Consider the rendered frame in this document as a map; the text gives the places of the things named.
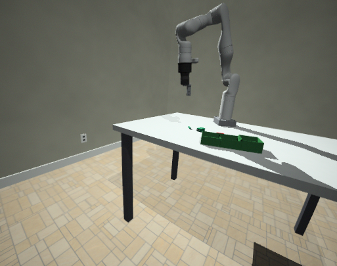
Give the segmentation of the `green bin rack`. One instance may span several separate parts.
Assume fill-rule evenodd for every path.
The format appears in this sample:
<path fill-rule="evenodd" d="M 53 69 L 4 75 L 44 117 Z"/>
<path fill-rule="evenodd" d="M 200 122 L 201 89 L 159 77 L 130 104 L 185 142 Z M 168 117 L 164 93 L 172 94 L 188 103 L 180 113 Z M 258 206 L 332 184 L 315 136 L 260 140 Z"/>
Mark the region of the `green bin rack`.
<path fill-rule="evenodd" d="M 245 140 L 245 141 L 244 141 Z M 253 142 L 254 141 L 254 142 Z M 262 154 L 264 142 L 258 137 L 203 131 L 200 144 Z"/>

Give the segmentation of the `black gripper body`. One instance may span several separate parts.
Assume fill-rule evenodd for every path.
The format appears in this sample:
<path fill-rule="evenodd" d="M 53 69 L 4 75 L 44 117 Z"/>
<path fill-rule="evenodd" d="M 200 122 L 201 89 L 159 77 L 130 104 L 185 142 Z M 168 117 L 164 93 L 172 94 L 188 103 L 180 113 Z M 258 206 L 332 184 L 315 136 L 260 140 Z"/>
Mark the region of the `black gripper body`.
<path fill-rule="evenodd" d="M 191 53 L 179 53 L 178 73 L 181 74 L 181 85 L 189 85 L 189 72 L 192 64 L 199 62 L 199 58 L 192 58 Z"/>

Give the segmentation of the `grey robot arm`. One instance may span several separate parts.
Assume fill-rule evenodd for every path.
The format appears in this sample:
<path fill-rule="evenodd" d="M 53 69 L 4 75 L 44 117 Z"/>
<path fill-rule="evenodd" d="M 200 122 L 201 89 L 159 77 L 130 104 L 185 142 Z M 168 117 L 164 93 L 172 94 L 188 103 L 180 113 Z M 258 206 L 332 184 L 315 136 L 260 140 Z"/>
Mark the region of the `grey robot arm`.
<path fill-rule="evenodd" d="M 240 83 L 240 76 L 238 74 L 232 74 L 230 69 L 233 57 L 233 46 L 229 10 L 225 3 L 213 8 L 209 13 L 205 14 L 205 16 L 200 15 L 177 25 L 175 34 L 179 46 L 179 53 L 191 53 L 191 42 L 186 41 L 186 37 L 196 33 L 197 30 L 200 31 L 204 29 L 207 23 L 208 26 L 221 23 L 218 51 L 221 62 L 222 82 L 228 89 L 223 92 L 219 119 L 231 120 L 235 97 Z"/>

